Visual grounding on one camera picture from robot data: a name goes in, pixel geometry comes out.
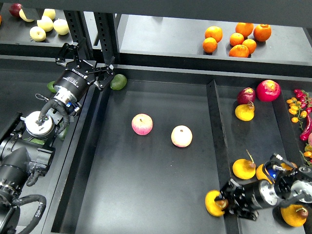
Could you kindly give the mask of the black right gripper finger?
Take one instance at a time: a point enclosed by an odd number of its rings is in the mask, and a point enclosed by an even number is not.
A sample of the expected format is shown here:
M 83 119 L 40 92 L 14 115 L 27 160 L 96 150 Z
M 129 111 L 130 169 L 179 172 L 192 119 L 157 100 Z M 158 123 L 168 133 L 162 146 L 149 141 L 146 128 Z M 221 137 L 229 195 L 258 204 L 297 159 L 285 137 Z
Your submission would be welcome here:
M 237 217 L 253 221 L 256 221 L 259 216 L 258 211 L 252 210 L 250 207 L 229 206 L 226 208 L 226 211 Z
M 220 190 L 220 198 L 228 202 L 243 200 L 244 190 L 243 185 L 230 178 L 227 183 Z

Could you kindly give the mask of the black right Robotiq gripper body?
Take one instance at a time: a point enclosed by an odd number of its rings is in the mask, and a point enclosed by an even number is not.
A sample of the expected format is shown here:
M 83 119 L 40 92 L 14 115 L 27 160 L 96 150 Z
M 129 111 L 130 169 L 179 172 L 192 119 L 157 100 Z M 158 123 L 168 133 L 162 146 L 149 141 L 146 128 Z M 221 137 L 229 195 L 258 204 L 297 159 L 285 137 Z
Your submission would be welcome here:
M 248 214 L 263 209 L 263 199 L 260 194 L 260 182 L 242 185 L 238 188 L 238 205 L 242 214 Z

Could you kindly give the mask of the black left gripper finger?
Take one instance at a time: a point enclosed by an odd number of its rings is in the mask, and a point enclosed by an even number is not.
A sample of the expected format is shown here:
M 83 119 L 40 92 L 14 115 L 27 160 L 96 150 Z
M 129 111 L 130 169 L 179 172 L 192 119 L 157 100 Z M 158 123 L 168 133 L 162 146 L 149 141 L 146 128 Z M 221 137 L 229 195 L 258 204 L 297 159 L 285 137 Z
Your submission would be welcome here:
M 112 56 L 110 62 L 102 67 L 92 67 L 84 71 L 86 75 L 86 82 L 88 85 L 95 85 L 100 91 L 107 87 L 113 78 L 115 73 L 113 71 L 115 57 Z
M 85 43 L 86 38 L 82 38 L 77 45 L 69 44 L 67 42 L 64 43 L 55 57 L 56 64 L 66 66 L 66 57 L 71 55 L 76 68 L 81 68 L 81 59 L 79 58 L 78 52 Z

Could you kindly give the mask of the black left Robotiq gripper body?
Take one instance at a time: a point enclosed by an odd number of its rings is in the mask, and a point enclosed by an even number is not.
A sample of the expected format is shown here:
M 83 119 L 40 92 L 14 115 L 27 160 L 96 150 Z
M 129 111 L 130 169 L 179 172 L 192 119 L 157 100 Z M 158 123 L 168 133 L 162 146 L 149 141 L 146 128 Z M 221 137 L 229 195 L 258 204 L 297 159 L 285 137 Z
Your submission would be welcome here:
M 54 82 L 54 89 L 59 91 L 64 88 L 72 94 L 71 100 L 80 101 L 95 81 L 94 74 L 85 73 L 86 70 L 93 68 L 94 66 L 85 60 L 80 61 L 79 68 L 74 61 L 68 62 L 61 76 Z

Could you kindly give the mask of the yellow pear beside arm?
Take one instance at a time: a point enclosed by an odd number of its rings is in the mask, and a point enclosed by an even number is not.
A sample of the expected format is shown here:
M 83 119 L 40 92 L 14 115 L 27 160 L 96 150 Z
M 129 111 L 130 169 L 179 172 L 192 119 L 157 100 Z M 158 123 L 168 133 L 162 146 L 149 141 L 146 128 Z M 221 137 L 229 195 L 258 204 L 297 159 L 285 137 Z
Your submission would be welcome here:
M 264 164 L 260 164 L 256 171 L 255 171 L 255 175 L 256 175 L 256 178 L 258 180 L 266 180 L 268 181 L 270 184 L 272 184 L 272 182 L 269 180 L 269 178 L 267 177 L 267 175 L 263 172 L 263 166 Z

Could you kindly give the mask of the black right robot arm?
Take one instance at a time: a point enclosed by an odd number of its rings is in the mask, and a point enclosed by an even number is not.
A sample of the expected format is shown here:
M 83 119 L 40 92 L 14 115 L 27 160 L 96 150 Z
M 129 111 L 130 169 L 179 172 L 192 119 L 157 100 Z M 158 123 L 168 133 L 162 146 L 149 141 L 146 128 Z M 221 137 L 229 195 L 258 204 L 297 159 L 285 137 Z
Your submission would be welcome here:
M 223 211 L 254 221 L 262 209 L 312 202 L 311 166 L 296 168 L 286 158 L 273 154 L 262 171 L 268 180 L 239 184 L 230 179 L 214 201 L 225 205 Z

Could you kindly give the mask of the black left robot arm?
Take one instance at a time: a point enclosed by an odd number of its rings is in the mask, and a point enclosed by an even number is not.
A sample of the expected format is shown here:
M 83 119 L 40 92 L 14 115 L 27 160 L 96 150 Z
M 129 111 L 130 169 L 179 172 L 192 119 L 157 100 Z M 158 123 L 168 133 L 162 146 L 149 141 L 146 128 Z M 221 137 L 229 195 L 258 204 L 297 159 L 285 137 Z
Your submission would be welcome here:
M 15 114 L 0 135 L 0 231 L 14 234 L 23 205 L 36 202 L 38 208 L 30 223 L 22 230 L 30 233 L 39 223 L 46 208 L 42 195 L 21 196 L 24 186 L 33 186 L 50 168 L 57 136 L 64 132 L 82 110 L 80 100 L 91 86 L 103 90 L 113 80 L 115 73 L 111 58 L 101 67 L 80 59 L 80 44 L 65 43 L 56 63 L 64 67 L 61 76 L 53 83 L 55 94 L 44 100 L 45 105 L 24 117 Z

